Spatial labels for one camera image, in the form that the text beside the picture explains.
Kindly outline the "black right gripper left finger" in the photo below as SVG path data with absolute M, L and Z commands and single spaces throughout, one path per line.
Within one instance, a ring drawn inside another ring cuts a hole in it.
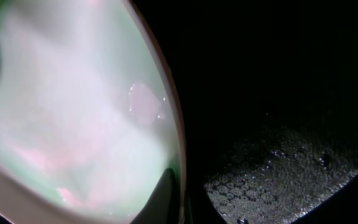
M 161 175 L 144 208 L 131 224 L 177 224 L 178 186 L 173 169 L 167 168 Z

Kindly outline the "white plate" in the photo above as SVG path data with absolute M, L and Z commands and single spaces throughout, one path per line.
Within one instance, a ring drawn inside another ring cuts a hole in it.
M 2 1 L 0 216 L 131 223 L 186 155 L 170 69 L 133 1 Z

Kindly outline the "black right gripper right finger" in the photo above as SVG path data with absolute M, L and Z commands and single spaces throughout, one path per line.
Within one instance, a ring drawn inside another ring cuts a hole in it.
M 189 224 L 226 224 L 203 187 L 190 187 L 186 190 L 186 222 Z

